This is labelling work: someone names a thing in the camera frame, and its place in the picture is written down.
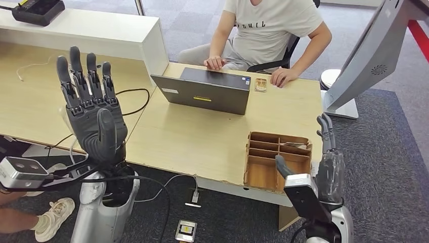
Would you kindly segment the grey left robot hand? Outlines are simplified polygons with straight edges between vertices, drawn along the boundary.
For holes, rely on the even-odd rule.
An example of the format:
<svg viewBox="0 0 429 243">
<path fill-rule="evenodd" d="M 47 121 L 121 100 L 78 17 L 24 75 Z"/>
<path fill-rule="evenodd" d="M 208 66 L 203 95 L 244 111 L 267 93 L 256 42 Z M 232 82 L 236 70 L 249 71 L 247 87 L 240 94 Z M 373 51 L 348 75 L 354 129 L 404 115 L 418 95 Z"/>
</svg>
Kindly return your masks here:
<svg viewBox="0 0 429 243">
<path fill-rule="evenodd" d="M 87 54 L 88 74 L 84 75 L 77 46 L 70 58 L 57 58 L 57 74 L 66 101 L 66 114 L 80 147 L 101 163 L 119 163 L 125 159 L 127 126 L 111 77 L 111 64 L 104 62 L 98 76 L 96 56 Z"/>
</svg>

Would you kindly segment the person's right hand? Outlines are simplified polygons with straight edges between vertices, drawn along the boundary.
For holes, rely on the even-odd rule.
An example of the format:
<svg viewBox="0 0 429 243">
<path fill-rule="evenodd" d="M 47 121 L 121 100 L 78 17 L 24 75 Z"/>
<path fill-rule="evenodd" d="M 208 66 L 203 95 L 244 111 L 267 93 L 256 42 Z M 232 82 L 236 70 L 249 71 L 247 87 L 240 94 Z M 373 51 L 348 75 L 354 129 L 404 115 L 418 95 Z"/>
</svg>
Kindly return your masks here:
<svg viewBox="0 0 429 243">
<path fill-rule="evenodd" d="M 226 64 L 226 60 L 221 56 L 211 56 L 208 59 L 204 60 L 204 66 L 210 70 L 221 70 Z"/>
</svg>

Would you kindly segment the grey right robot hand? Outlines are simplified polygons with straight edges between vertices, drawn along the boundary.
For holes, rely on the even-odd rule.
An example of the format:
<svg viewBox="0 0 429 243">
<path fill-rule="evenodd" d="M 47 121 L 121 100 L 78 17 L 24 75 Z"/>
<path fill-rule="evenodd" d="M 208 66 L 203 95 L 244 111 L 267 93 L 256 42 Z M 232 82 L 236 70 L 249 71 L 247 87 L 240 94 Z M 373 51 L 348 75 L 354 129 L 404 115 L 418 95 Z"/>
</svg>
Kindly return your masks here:
<svg viewBox="0 0 429 243">
<path fill-rule="evenodd" d="M 326 113 L 322 113 L 317 117 L 317 122 L 321 127 L 317 134 L 322 139 L 322 157 L 317 175 L 312 177 L 310 174 L 294 174 L 280 155 L 275 157 L 276 168 L 285 179 L 284 191 L 290 200 L 302 195 L 299 190 L 303 189 L 309 192 L 309 196 L 314 196 L 324 204 L 341 205 L 343 203 L 344 156 L 337 148 L 331 118 Z"/>
</svg>

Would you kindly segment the person's left hand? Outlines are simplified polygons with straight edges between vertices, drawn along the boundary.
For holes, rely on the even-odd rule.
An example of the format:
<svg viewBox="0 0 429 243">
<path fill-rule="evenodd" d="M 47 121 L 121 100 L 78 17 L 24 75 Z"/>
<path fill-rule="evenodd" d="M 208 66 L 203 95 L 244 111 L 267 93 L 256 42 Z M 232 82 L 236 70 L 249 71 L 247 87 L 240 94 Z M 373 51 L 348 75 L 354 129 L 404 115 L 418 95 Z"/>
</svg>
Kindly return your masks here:
<svg viewBox="0 0 429 243">
<path fill-rule="evenodd" d="M 289 81 L 295 80 L 298 77 L 298 71 L 279 67 L 271 74 L 270 83 L 278 88 L 283 88 Z"/>
</svg>

